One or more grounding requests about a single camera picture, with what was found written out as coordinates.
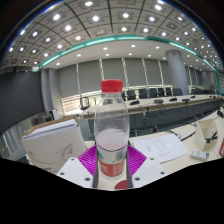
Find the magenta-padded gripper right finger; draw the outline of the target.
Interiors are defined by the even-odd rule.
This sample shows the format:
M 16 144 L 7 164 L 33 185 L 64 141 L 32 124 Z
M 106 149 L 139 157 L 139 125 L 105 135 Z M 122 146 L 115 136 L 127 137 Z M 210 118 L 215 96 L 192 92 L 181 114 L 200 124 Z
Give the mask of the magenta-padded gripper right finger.
M 141 188 L 166 176 L 165 169 L 154 157 L 146 157 L 132 146 L 127 148 L 126 159 L 129 188 Z

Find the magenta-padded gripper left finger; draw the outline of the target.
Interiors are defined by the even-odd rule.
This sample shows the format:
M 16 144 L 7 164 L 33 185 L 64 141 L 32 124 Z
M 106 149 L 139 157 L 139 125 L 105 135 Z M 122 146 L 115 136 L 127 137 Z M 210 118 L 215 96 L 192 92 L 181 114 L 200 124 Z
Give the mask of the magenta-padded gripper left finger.
M 97 188 L 99 170 L 96 146 L 92 146 L 79 157 L 70 157 L 57 175 L 84 188 Z

